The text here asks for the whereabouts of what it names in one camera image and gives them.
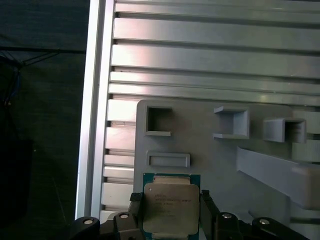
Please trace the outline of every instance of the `dark fabric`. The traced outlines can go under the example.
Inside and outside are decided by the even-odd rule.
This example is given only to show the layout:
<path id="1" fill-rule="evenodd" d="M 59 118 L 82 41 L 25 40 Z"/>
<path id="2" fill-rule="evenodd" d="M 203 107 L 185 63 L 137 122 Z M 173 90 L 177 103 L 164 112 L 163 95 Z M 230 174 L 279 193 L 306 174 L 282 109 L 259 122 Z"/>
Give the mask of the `dark fabric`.
<path id="1" fill-rule="evenodd" d="M 0 141 L 0 228 L 25 216 L 30 191 L 33 143 Z"/>

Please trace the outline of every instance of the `metal slats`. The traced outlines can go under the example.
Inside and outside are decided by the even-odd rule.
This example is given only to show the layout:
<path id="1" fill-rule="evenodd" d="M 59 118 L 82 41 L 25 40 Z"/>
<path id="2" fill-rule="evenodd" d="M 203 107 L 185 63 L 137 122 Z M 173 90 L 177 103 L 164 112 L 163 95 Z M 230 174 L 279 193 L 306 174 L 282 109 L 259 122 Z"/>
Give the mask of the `metal slats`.
<path id="1" fill-rule="evenodd" d="M 104 183 L 102 204 L 105 208 L 126 209 L 130 204 L 132 191 L 131 184 Z"/>
<path id="2" fill-rule="evenodd" d="M 117 18 L 113 37 L 218 47 L 320 51 L 320 35 L 316 29 Z"/>
<path id="3" fill-rule="evenodd" d="M 108 101 L 108 121 L 135 122 L 138 101 Z"/>
<path id="4" fill-rule="evenodd" d="M 320 141 L 308 139 L 305 144 L 293 143 L 292 158 L 296 161 L 320 163 Z"/>
<path id="5" fill-rule="evenodd" d="M 106 155 L 104 164 L 107 166 L 134 167 L 134 156 Z"/>
<path id="6" fill-rule="evenodd" d="M 136 130 L 134 128 L 108 127 L 105 148 L 134 151 L 135 135 Z"/>
<path id="7" fill-rule="evenodd" d="M 253 21 L 267 23 L 286 23 L 286 24 L 319 24 L 320 19 L 317 14 L 303 12 L 281 12 L 265 11 L 264 9 L 254 9 L 246 7 L 233 8 L 230 6 L 215 5 L 161 5 L 161 4 L 132 4 L 117 3 L 116 12 L 120 14 L 145 14 L 154 17 L 163 16 L 166 18 L 197 18 L 197 19 L 215 19 L 217 21 Z"/>
<path id="8" fill-rule="evenodd" d="M 142 96 L 160 96 L 173 98 L 192 98 L 224 101 L 241 101 L 255 103 L 287 104 L 319 106 L 320 98 L 317 96 L 259 93 L 250 91 L 233 91 L 208 89 L 199 87 L 174 87 L 161 85 L 115 84 L 109 86 L 111 94 L 129 94 Z"/>
<path id="9" fill-rule="evenodd" d="M 319 10 L 318 3 L 273 0 L 118 1 L 113 68 L 108 86 L 105 72 L 100 87 L 123 99 L 100 104 L 103 109 L 107 104 L 97 123 L 97 129 L 106 129 L 105 142 L 101 135 L 95 142 L 99 153 L 110 153 L 104 158 L 102 217 L 128 204 L 117 199 L 127 201 L 132 191 L 124 183 L 134 173 L 137 99 L 320 106 Z M 295 115 L 307 119 L 309 134 L 319 134 L 318 112 Z M 318 141 L 294 145 L 292 154 L 316 162 Z"/>
<path id="10" fill-rule="evenodd" d="M 295 118 L 306 119 L 306 131 L 310 134 L 320 134 L 320 112 L 294 111 Z"/>
<path id="11" fill-rule="evenodd" d="M 103 175 L 113 179 L 134 179 L 133 167 L 105 166 Z"/>
<path id="12" fill-rule="evenodd" d="M 140 85 L 162 85 L 173 87 L 196 87 L 208 89 L 243 90 L 251 92 L 285 93 L 301 95 L 320 96 L 320 85 L 296 82 L 278 82 L 261 77 L 252 79 L 250 77 L 226 77 L 203 76 L 198 74 L 157 74 L 145 72 L 119 72 L 113 71 L 110 76 L 112 83 L 118 84 L 140 84 Z M 136 104 L 136 102 L 124 102 L 123 104 Z"/>
<path id="13" fill-rule="evenodd" d="M 318 78 L 320 74 L 320 58 L 315 56 L 127 44 L 113 45 L 111 64 L 292 78 Z"/>

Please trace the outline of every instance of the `screw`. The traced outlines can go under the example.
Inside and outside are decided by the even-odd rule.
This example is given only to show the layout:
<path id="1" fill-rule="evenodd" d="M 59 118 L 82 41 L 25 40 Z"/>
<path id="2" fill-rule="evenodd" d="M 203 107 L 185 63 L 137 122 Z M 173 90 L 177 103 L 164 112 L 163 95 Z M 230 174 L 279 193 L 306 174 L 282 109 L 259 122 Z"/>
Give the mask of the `screw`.
<path id="1" fill-rule="evenodd" d="M 229 213 L 224 213 L 222 214 L 222 217 L 224 217 L 225 219 L 230 219 L 232 218 L 232 216 Z"/>
<path id="2" fill-rule="evenodd" d="M 92 224 L 94 221 L 92 221 L 91 219 L 87 219 L 87 220 L 84 220 L 84 224 Z"/>
<path id="3" fill-rule="evenodd" d="M 129 216 L 125 213 L 120 215 L 120 218 L 122 218 L 122 219 L 126 219 L 127 217 L 129 217 Z"/>
<path id="4" fill-rule="evenodd" d="M 270 224 L 270 222 L 267 219 L 260 219 L 259 223 L 263 224 L 263 225 L 268 225 Z"/>

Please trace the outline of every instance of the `rectangular slot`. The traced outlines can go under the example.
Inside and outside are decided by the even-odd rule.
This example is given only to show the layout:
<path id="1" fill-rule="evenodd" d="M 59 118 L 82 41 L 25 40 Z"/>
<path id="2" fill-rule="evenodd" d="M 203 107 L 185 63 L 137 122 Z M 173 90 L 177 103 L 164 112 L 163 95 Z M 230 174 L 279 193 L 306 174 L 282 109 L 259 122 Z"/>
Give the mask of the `rectangular slot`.
<path id="1" fill-rule="evenodd" d="M 307 140 L 306 120 L 293 117 L 265 119 L 263 139 L 278 143 L 305 143 Z"/>
<path id="2" fill-rule="evenodd" d="M 243 107 L 218 107 L 214 109 L 219 114 L 219 131 L 213 138 L 249 139 L 249 110 Z"/>
<path id="3" fill-rule="evenodd" d="M 146 109 L 146 135 L 171 136 L 170 121 L 173 112 L 170 107 L 151 107 Z"/>
<path id="4" fill-rule="evenodd" d="M 150 166 L 190 167 L 190 154 L 187 153 L 148 152 L 146 157 Z"/>
<path id="5" fill-rule="evenodd" d="M 284 141 L 291 143 L 305 143 L 306 139 L 304 121 L 287 121 L 284 127 Z"/>

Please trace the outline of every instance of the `metal frame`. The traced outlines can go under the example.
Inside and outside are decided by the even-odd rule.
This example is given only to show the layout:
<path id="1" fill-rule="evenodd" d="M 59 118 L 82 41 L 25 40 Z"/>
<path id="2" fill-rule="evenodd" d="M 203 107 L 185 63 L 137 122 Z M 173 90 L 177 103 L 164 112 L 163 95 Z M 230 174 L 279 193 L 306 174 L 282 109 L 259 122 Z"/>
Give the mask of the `metal frame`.
<path id="1" fill-rule="evenodd" d="M 320 49 L 318 32 L 314 32 L 320 23 L 319 10 L 320 4 L 316 2 L 280 0 L 117 0 L 116 3 L 91 0 L 76 217 L 99 217 L 101 203 L 105 205 L 101 218 L 118 211 L 117 198 L 126 196 L 127 192 L 121 193 L 113 184 L 132 184 L 136 109 L 142 99 L 290 105 L 299 111 L 299 116 L 294 117 L 307 120 L 308 134 L 307 144 L 293 145 L 292 156 L 301 159 L 301 155 L 308 153 L 304 161 L 318 162 L 320 141 L 312 135 L 319 133 L 317 119 L 320 117 L 319 85 L 315 84 L 319 74 L 314 67 Z M 206 24 L 193 28 L 195 24 L 199 26 L 199 22 Z M 226 24 L 233 30 L 241 25 L 239 37 L 229 38 Z M 253 35 L 253 42 L 253 38 L 241 38 L 244 33 L 255 33 L 265 25 L 270 26 L 268 32 L 272 31 L 267 38 L 258 34 Z M 154 33 L 155 26 L 163 31 Z M 278 36 L 275 34 L 279 32 L 278 27 L 283 35 L 279 35 L 279 41 L 270 40 Z M 208 35 L 212 29 L 214 35 Z M 220 35 L 225 36 L 222 42 L 215 38 Z M 197 52 L 203 49 L 214 54 L 214 59 L 206 55 L 209 63 L 195 60 L 195 56 L 202 59 L 203 54 Z M 265 60 L 273 67 L 260 65 L 263 72 L 253 72 L 248 66 L 244 71 L 240 59 L 231 64 L 240 65 L 239 69 L 225 72 L 220 61 L 234 62 L 233 56 L 238 50 L 247 59 Z M 226 59 L 225 53 L 229 53 L 230 58 Z M 276 55 L 282 57 L 279 64 L 275 62 L 279 59 L 274 58 Z M 287 68 L 278 71 L 278 66 L 284 63 L 288 64 Z M 310 67 L 296 75 L 295 69 L 303 63 Z M 102 194 L 103 189 L 109 191 L 107 195 L 112 202 L 102 197 L 106 196 L 106 192 Z"/>
<path id="2" fill-rule="evenodd" d="M 75 205 L 76 219 L 91 215 L 103 35 L 106 33 L 105 29 L 110 29 L 108 24 L 112 25 L 112 22 L 107 22 L 107 26 L 105 25 L 107 19 L 113 18 L 113 15 L 105 17 L 105 14 L 108 13 L 107 6 L 114 5 L 113 0 L 107 0 L 107 2 L 109 4 L 106 4 L 106 0 L 90 1 Z"/>

